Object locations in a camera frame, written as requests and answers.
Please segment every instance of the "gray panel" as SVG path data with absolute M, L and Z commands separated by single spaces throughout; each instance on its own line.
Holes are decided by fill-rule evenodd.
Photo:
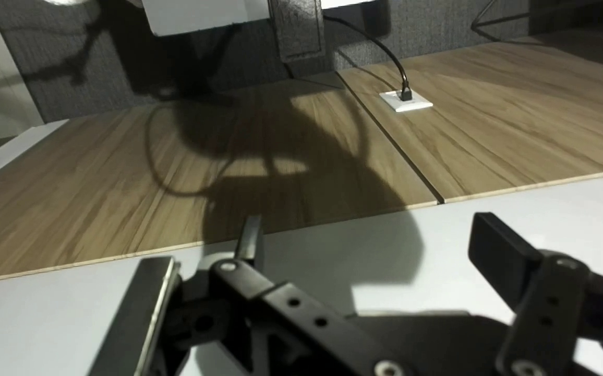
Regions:
M 401 57 L 487 41 L 470 32 L 487 0 L 380 4 L 385 14 L 377 7 L 337 14 L 368 25 Z M 502 0 L 491 17 L 523 10 L 526 0 Z M 91 0 L 82 7 L 0 0 L 0 29 L 46 121 L 286 77 L 264 20 L 160 40 L 149 32 L 144 13 L 125 0 Z M 526 35 L 527 23 L 504 23 L 489 32 L 494 37 Z M 332 54 L 337 46 L 359 64 L 385 60 L 377 49 L 340 25 L 325 25 L 325 37 L 329 54 L 297 63 L 297 76 L 348 66 Z

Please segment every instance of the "electrical socket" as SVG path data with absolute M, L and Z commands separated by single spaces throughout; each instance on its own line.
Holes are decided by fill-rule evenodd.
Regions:
M 415 90 L 412 90 L 412 95 L 413 95 L 413 101 L 401 101 L 398 93 L 382 93 L 380 96 L 396 113 L 412 113 L 412 111 L 424 111 L 424 108 L 432 108 L 435 107 L 427 98 L 424 98 Z

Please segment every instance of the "wood grain surface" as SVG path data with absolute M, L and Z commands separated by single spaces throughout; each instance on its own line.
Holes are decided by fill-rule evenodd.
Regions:
M 75 119 L 0 171 L 0 275 L 435 204 L 337 76 Z
M 343 77 L 447 200 L 603 175 L 603 32 L 565 32 L 405 60 L 436 107 L 395 114 L 391 64 Z

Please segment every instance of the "white table surface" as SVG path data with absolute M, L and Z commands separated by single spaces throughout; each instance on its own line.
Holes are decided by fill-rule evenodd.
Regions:
M 268 273 L 297 283 L 343 314 L 467 309 L 509 321 L 504 302 L 467 262 L 476 212 L 494 212 L 534 246 L 570 253 L 603 273 L 603 179 L 269 234 Z M 159 255 L 178 257 L 182 273 L 191 275 L 203 255 L 231 249 L 234 243 L 224 243 Z M 132 257 L 0 280 L 0 376 L 86 374 L 136 263 Z M 575 359 L 603 374 L 595 342 L 582 340 Z M 184 374 L 237 372 L 218 346 L 203 346 Z
M 141 0 L 154 35 L 178 35 L 234 23 L 269 19 L 269 0 Z M 323 0 L 321 9 L 340 9 L 372 0 Z

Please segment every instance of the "screw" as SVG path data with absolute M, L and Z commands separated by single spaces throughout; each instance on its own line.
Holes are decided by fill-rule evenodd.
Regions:
M 514 361 L 512 372 L 516 376 L 546 376 L 546 372 L 539 364 L 527 359 Z
M 395 361 L 382 359 L 376 364 L 376 376 L 405 376 L 405 372 Z
M 558 260 L 556 263 L 567 269 L 577 269 L 577 263 L 574 260 Z
M 222 272 L 234 272 L 234 269 L 237 269 L 237 266 L 234 262 L 226 262 L 226 263 L 220 266 L 220 269 Z

